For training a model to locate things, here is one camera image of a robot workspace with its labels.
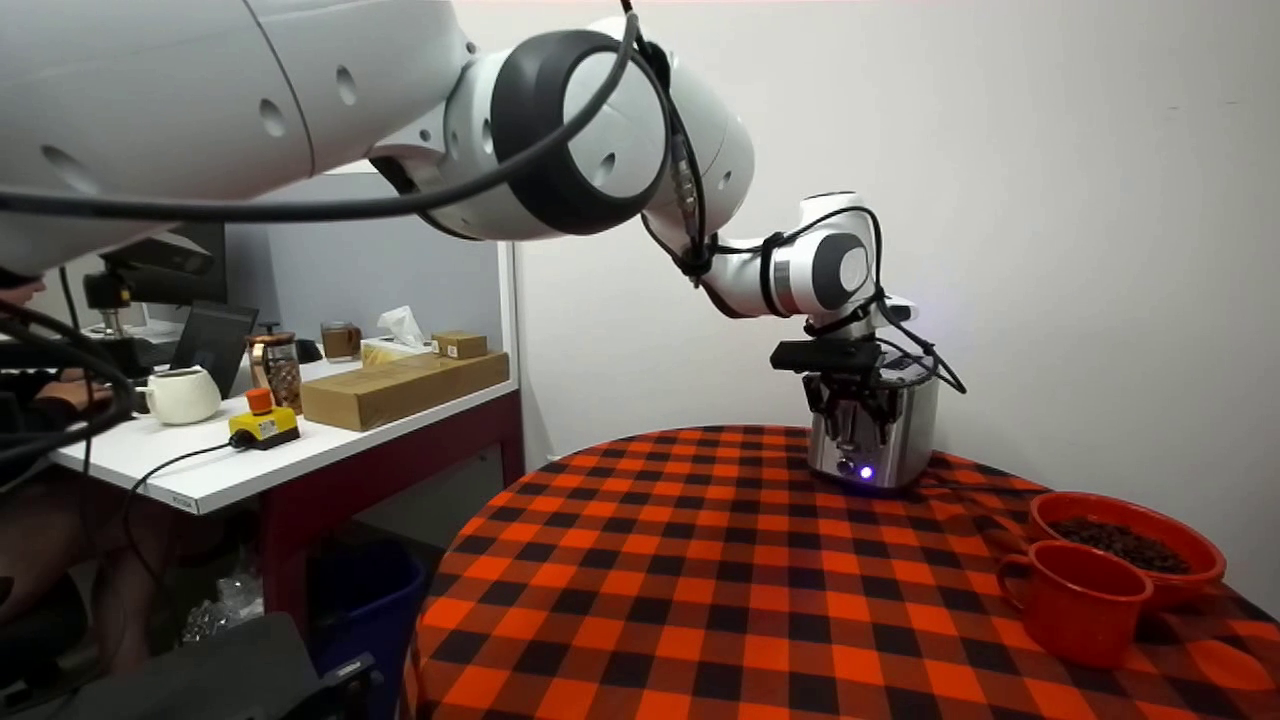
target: desk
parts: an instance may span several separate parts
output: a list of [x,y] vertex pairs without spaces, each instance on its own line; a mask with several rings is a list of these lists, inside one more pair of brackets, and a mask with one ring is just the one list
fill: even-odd
[[[339,370],[351,365],[315,365],[307,376]],[[90,453],[90,476],[132,486],[148,466],[230,438],[230,418],[192,427],[160,427],[136,416],[101,430]],[[269,607],[291,610],[306,629],[306,558],[315,539],[335,531],[358,512],[427,480],[483,449],[499,449],[505,480],[523,473],[521,390],[493,382],[473,397],[435,405],[427,413],[347,430],[299,418],[299,438],[269,453],[214,453],[163,466],[139,494],[174,505],[187,515],[208,515],[239,499],[259,505],[259,574]],[[54,455],[64,466],[83,466],[83,444]]]
[[1236,596],[1212,629],[1236,653],[1166,629],[1120,671],[1043,655],[978,531],[1039,484],[936,455],[918,492],[877,499],[803,455],[795,427],[684,427],[505,486],[435,572],[403,699],[422,717],[1280,717],[1280,629]]

